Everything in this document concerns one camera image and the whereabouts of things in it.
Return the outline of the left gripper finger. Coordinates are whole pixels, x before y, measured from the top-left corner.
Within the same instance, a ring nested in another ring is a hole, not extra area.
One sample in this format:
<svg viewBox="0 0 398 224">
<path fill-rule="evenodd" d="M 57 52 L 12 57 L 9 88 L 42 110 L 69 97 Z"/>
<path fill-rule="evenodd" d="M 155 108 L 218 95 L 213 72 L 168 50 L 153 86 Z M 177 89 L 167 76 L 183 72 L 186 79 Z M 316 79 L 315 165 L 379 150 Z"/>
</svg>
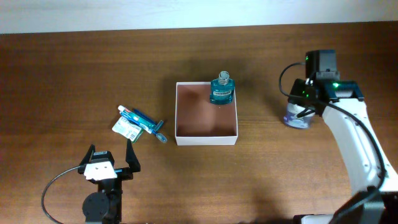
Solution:
<svg viewBox="0 0 398 224">
<path fill-rule="evenodd" d="M 131 172 L 140 172 L 141 165 L 138 158 L 133 150 L 132 142 L 130 139 L 127 140 L 126 144 L 126 162 L 129 165 Z"/>
<path fill-rule="evenodd" d="M 87 163 L 89 163 L 89 161 L 91 160 L 92 155 L 95 153 L 95 145 L 91 144 L 87 153 L 85 154 L 85 156 L 83 157 L 83 159 L 80 162 L 80 166 L 83 166 Z"/>
</svg>

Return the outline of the clear pump soap bottle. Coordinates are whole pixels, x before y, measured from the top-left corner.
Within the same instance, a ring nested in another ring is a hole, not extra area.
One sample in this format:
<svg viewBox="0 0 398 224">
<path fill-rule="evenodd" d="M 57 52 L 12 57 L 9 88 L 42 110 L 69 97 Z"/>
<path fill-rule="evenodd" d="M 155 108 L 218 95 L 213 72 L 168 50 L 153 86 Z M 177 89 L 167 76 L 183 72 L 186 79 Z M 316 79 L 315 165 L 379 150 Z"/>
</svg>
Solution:
<svg viewBox="0 0 398 224">
<path fill-rule="evenodd" d="M 284 116 L 284 124 L 290 126 L 291 128 L 308 129 L 310 127 L 311 120 L 315 114 L 313 116 L 308 115 L 303 118 L 297 118 L 296 115 L 304 109 L 305 107 L 293 103 L 288 103 L 286 114 Z"/>
</svg>

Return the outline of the blue white toothbrush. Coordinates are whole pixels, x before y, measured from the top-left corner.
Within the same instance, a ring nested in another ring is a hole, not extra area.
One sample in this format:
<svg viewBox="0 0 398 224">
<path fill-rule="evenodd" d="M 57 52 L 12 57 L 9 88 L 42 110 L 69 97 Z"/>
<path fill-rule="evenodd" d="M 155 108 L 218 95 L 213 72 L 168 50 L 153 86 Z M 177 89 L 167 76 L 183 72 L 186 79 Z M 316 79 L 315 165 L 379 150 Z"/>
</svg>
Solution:
<svg viewBox="0 0 398 224">
<path fill-rule="evenodd" d="M 135 125 L 139 126 L 140 128 L 144 129 L 145 131 L 147 131 L 149 134 L 153 134 L 156 136 L 156 138 L 158 140 L 160 140 L 162 143 L 166 143 L 167 142 L 167 138 L 159 133 L 158 131 L 156 131 L 154 128 L 150 128 L 147 125 L 140 123 L 138 121 L 136 121 L 133 117 L 129 116 L 127 113 L 125 112 L 120 112 L 120 115 L 124 118 L 126 118 L 129 122 L 134 123 Z"/>
</svg>

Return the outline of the blue disposable razor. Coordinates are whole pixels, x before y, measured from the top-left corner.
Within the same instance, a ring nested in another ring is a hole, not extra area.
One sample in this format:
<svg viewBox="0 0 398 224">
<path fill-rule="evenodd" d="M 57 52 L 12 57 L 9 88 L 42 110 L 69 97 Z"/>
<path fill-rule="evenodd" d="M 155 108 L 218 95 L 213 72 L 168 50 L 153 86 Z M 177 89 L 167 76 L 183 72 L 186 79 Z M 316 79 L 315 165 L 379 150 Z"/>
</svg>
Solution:
<svg viewBox="0 0 398 224">
<path fill-rule="evenodd" d="M 157 132 L 164 124 L 164 122 L 162 120 L 160 120 L 158 123 L 156 121 L 154 121 L 152 118 L 148 117 L 147 115 L 145 115 L 144 113 L 142 113 L 141 111 L 137 110 L 137 109 L 133 109 L 133 112 L 135 114 L 137 114 L 138 116 L 140 116 L 142 119 L 146 120 L 148 123 L 153 125 L 153 130 L 155 132 Z"/>
</svg>

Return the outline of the teal mouthwash bottle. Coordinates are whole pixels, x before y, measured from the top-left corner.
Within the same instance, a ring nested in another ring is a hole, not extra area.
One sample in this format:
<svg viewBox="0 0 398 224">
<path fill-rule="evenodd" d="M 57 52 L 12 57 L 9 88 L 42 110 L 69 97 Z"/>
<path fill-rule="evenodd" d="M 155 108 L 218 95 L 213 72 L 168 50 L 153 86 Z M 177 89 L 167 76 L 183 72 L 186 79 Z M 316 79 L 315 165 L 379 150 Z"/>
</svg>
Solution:
<svg viewBox="0 0 398 224">
<path fill-rule="evenodd" d="M 233 100 L 235 81 L 227 71 L 221 71 L 217 79 L 211 81 L 210 102 L 215 105 L 230 104 Z"/>
</svg>

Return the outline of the toothpaste tube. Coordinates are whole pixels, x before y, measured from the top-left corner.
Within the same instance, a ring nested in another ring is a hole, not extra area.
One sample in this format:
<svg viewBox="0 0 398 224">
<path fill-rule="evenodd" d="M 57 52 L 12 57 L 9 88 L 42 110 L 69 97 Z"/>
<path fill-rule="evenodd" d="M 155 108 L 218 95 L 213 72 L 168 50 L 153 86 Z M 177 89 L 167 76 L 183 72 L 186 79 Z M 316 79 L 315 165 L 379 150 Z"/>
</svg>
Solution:
<svg viewBox="0 0 398 224">
<path fill-rule="evenodd" d="M 122 117 L 126 118 L 127 120 L 139 122 L 140 117 L 135 113 L 133 113 L 132 111 L 130 111 L 129 109 L 127 109 L 126 107 L 124 107 L 123 105 L 119 105 L 118 110 L 119 114 Z"/>
</svg>

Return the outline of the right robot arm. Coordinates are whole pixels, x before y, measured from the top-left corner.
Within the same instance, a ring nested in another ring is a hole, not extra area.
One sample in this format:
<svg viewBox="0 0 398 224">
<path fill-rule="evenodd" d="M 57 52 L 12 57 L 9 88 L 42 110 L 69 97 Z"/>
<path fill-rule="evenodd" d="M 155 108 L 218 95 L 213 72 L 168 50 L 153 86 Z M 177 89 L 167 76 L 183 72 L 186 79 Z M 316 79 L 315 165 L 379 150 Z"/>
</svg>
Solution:
<svg viewBox="0 0 398 224">
<path fill-rule="evenodd" d="M 371 126 L 364 95 L 341 80 L 334 50 L 305 54 L 305 78 L 287 94 L 284 123 L 307 129 L 315 115 L 329 127 L 348 172 L 353 196 L 332 214 L 293 217 L 294 223 L 397 223 L 397 172 Z"/>
</svg>

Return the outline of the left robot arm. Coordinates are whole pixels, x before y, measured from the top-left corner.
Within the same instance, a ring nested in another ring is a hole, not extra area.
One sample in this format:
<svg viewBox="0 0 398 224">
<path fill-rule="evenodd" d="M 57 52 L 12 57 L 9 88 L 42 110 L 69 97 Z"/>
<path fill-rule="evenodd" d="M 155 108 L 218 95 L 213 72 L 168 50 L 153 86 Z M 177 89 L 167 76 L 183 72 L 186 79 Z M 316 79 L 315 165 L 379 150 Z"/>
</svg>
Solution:
<svg viewBox="0 0 398 224">
<path fill-rule="evenodd" d="M 78 173 L 97 186 L 83 202 L 82 212 L 85 223 L 120 223 L 122 220 L 123 182 L 133 179 L 141 171 L 141 165 L 133 150 L 131 140 L 126 143 L 127 167 L 115 168 L 114 158 L 109 151 L 95 150 L 91 145 L 81 160 Z"/>
</svg>

